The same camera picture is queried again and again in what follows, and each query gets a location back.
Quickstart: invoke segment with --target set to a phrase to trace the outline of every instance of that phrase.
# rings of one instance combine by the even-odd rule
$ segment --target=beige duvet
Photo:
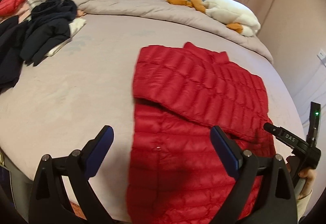
[[[187,6],[172,5],[166,0],[73,0],[78,9],[89,14],[130,15],[164,20],[191,26],[228,39],[257,52],[271,63],[273,57],[257,37],[245,37],[224,24]]]

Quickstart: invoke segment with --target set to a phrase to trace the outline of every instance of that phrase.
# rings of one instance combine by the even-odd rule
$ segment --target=blue gripper pad
[[[243,164],[241,148],[237,143],[229,139],[219,126],[211,129],[211,143],[218,154],[229,176],[235,180],[239,177],[239,169]]]
[[[112,145],[114,138],[113,128],[106,125],[95,139],[87,142],[82,150],[82,160],[84,164],[84,175],[88,180],[94,177],[99,170],[105,155]]]

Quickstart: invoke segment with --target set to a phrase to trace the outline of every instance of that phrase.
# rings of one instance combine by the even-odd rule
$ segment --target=human hand
[[[286,164],[287,170],[290,172],[291,171],[291,166],[289,163]],[[306,196],[308,196],[311,193],[312,186],[314,185],[314,181],[316,180],[317,173],[316,170],[312,169],[311,167],[307,167],[303,170],[301,170],[298,173],[299,177],[301,178],[306,178],[306,183],[304,184],[304,187],[302,188],[299,196],[297,199],[302,199]]]

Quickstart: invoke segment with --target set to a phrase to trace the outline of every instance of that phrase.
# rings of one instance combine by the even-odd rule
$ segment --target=beige bed sheet
[[[90,179],[114,219],[130,221],[125,195],[133,140],[131,84],[141,47],[181,47],[191,41],[227,51],[231,61],[262,77],[269,117],[303,137],[294,103],[263,56],[214,34],[185,25],[130,16],[86,15],[87,24],[55,56],[24,66],[17,85],[0,95],[0,146],[33,179],[42,155],[68,155],[111,125],[115,139],[97,175]],[[290,149],[277,142],[286,157]],[[68,181],[68,194],[76,202]]]

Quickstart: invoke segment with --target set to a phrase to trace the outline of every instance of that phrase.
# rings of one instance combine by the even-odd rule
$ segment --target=stuffed animal
[[[253,36],[260,29],[254,13],[245,5],[234,0],[205,0],[206,15],[226,24],[227,28],[243,36]]]

